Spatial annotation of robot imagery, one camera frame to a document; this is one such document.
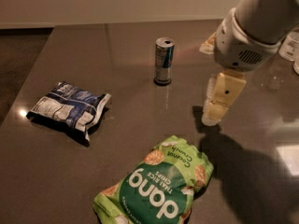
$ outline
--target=white wall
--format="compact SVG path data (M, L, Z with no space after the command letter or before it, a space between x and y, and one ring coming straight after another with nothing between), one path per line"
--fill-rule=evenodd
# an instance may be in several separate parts
M223 18L239 0L0 0L0 28Z

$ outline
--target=snack bag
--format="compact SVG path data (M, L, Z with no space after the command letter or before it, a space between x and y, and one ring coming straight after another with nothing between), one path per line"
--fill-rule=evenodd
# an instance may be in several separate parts
M110 94L94 96L76 86L60 82L37 102L26 117L32 119L41 116L63 123L73 133L82 136L82 143L88 144L88 129L99 122L110 97Z
M120 183L100 192L93 209L102 224L183 224L212 171L204 153L171 136Z

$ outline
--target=dark gray table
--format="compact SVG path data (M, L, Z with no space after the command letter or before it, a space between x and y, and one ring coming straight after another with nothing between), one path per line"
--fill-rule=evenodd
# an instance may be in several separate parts
M298 157L299 76L291 63L272 58L247 74L247 87L222 123L203 127L206 84L221 67L198 49L218 24L56 27L0 129L0 222L97 223L97 193L175 134L216 166L189 223L298 223L298 175L291 175L278 149L292 147ZM166 87L152 81L155 40L162 36L176 41L173 81ZM89 147L20 115L63 80L112 95Z

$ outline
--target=can lid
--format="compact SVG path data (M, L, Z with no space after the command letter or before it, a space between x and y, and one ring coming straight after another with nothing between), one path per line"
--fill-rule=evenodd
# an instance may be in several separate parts
M159 47L168 49L175 46L175 41L169 37L160 37L156 40L156 44Z

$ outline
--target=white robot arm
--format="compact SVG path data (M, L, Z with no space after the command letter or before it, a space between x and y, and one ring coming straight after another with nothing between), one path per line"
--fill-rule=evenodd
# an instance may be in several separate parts
M208 83L202 121L219 123L246 85L245 72L278 52L299 23L299 0L241 0L215 33L215 60L224 71Z

